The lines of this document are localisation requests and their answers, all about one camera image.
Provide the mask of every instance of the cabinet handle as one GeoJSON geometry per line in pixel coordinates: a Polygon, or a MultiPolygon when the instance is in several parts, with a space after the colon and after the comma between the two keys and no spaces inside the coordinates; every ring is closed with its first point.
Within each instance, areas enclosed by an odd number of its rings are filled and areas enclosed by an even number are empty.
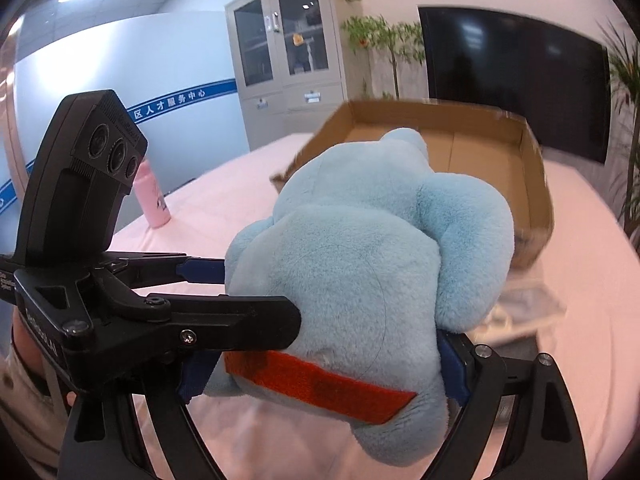
{"type": "Polygon", "coordinates": [[[305,94],[306,104],[312,105],[315,103],[319,103],[321,99],[320,92],[308,92],[305,94]]]}
{"type": "Polygon", "coordinates": [[[277,12],[273,13],[273,31],[280,32],[280,15],[277,12]]]}

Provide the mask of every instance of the cardboard box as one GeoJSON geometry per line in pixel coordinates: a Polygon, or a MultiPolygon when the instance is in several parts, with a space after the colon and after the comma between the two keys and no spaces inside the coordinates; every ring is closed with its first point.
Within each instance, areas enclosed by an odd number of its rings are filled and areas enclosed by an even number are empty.
{"type": "Polygon", "coordinates": [[[296,155],[271,178],[282,189],[300,167],[341,142],[379,140],[401,126],[419,131],[434,171],[480,178],[505,197],[514,219],[514,269],[533,264],[548,242],[554,215],[540,147],[527,122],[498,108],[447,102],[388,100],[343,103],[296,155]]]}

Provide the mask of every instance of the plush toy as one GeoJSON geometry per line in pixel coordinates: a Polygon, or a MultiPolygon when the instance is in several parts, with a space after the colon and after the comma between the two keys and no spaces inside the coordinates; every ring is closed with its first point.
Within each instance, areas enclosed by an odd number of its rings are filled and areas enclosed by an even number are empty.
{"type": "Polygon", "coordinates": [[[205,393],[347,421],[371,457],[410,465],[446,432],[436,328],[484,319],[513,248],[505,199],[435,173],[417,132],[338,144],[293,174],[273,216],[226,254],[226,293],[285,296],[302,313],[298,338],[282,352],[225,352],[205,393]]]}

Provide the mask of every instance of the red velcro strap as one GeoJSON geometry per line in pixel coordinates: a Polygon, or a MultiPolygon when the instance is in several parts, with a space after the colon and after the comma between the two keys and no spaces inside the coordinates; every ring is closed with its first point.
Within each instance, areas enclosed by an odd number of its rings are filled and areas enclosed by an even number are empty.
{"type": "Polygon", "coordinates": [[[226,372],[258,386],[369,424],[391,420],[415,393],[327,372],[283,352],[224,352],[226,372]]]}

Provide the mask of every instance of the table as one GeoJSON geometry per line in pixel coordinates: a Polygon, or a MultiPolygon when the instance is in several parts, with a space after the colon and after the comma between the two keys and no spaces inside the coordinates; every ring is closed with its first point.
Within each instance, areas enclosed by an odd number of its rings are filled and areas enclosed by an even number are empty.
{"type": "MultiPolygon", "coordinates": [[[[172,220],[158,230],[139,218],[111,250],[182,252],[223,258],[235,234],[271,215],[277,198],[269,177],[286,168],[310,138],[297,134],[205,174],[167,197],[172,220]]],[[[559,364],[572,396],[588,457],[600,480],[638,427],[640,399],[640,262],[615,217],[573,168],[545,162],[556,226],[526,277],[542,279],[567,307],[566,318],[538,335],[559,364]]],[[[146,290],[221,294],[220,285],[177,283],[146,290]]],[[[142,429],[161,478],[169,479],[146,407],[142,429]]],[[[198,397],[190,412],[229,480],[414,480],[430,458],[409,468],[367,457],[347,424],[250,397],[198,397]]],[[[491,472],[504,433],[495,431],[474,478],[491,472]]]]}

